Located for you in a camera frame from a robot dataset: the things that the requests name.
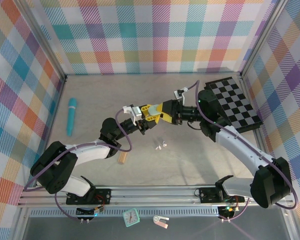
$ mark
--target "wooden block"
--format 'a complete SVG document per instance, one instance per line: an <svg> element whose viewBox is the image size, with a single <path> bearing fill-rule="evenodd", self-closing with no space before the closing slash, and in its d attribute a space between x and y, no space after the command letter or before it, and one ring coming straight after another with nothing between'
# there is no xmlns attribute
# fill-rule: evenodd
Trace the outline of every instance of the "wooden block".
<svg viewBox="0 0 300 240"><path fill-rule="evenodd" d="M127 152L124 152L124 151L122 151L121 153L120 153L120 156L119 156L119 158L118 158L118 163L119 164L124 164L125 162L126 162L126 158L127 158Z"/></svg>

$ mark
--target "teal marker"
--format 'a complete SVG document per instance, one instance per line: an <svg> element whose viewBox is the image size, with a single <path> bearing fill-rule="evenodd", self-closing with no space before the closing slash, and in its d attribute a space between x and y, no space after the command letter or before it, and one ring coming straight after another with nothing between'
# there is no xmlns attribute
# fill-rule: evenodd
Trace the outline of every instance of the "teal marker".
<svg viewBox="0 0 300 240"><path fill-rule="evenodd" d="M68 107L68 121L66 124L66 134L70 137L72 134L72 130L74 129L77 99L75 99L74 97L70 98L68 106L69 107Z"/></svg>

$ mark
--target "clock face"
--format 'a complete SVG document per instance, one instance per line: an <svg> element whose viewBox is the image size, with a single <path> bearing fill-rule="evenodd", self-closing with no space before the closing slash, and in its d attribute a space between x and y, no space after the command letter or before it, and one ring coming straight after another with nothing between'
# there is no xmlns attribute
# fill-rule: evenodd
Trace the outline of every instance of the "clock face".
<svg viewBox="0 0 300 240"><path fill-rule="evenodd" d="M123 213L123 219L127 227L130 227L140 222L138 211L135 208L125 211Z"/></svg>

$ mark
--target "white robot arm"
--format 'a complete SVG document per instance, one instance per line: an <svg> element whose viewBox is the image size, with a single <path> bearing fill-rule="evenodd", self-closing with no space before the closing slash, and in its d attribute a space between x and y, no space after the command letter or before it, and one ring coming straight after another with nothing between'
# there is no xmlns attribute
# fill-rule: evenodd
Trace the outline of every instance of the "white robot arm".
<svg viewBox="0 0 300 240"><path fill-rule="evenodd" d="M222 128L216 127L215 124L209 124L203 119L197 107L184 106L184 102L181 100L168 100L159 105L124 107L125 109L129 108L130 110L126 112L133 116L120 123L120 126L126 134L131 134L137 130L145 134L145 131L153 128L159 119L173 125L180 125L182 121L200 122L201 131L214 142L219 143L233 153L253 176L252 178L236 178L229 175L217 181L215 188L220 192L220 201L224 201L229 196L253 197L261 207L267 208L288 195L291 189L287 186L287 183L278 174L278 171L275 171L262 158L273 163L291 182L288 162L282 157L272 158L251 143L248 146L244 144L242 135L233 126L230 126L218 112L215 112L214 106L210 105L211 101L207 100L207 97L209 98L212 95L203 90L199 92L198 96L200 109L205 115L208 115L209 119L212 119L214 123L219 124ZM76 200L80 200L81 204L89 204L96 196L96 188L84 177L80 179L71 176L73 168L92 160L112 157L121 147L117 141L123 137L124 134L116 121L113 118L107 118L102 124L99 139L94 142L95 144L103 143L107 146L92 144L93 146L71 150L59 162L54 163L40 175L37 180L50 194L59 191L66 192L68 197L72 198L74 196ZM30 173L35 176L60 153L73 147L75 146L63 145L58 141L52 143L32 166Z"/></svg>

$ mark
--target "plaid wall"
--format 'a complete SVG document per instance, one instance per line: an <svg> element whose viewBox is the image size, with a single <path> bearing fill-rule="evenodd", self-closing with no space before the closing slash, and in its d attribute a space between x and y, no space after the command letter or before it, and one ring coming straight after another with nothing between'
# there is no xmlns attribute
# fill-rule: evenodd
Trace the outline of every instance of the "plaid wall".
<svg viewBox="0 0 300 240"><path fill-rule="evenodd" d="M300 0L288 2L247 77L267 148L289 160L300 200Z"/></svg>
<svg viewBox="0 0 300 240"><path fill-rule="evenodd" d="M264 14L262 21L261 21L257 31L255 32L252 41L250 42L249 48L244 55L243 61L241 62L240 67L239 67L239 72L242 72L247 60L250 57L252 50L254 49L254 47L257 43L258 38L260 37L261 33L263 32L264 28L266 27L267 20L269 19L270 15L271 15L272 11L274 10L274 7L278 1L279 0L271 0L271 3Z"/></svg>
<svg viewBox="0 0 300 240"><path fill-rule="evenodd" d="M275 1L27 0L70 74L237 72Z"/></svg>
<svg viewBox="0 0 300 240"><path fill-rule="evenodd" d="M13 0L0 0L0 240L43 152L61 85Z"/></svg>

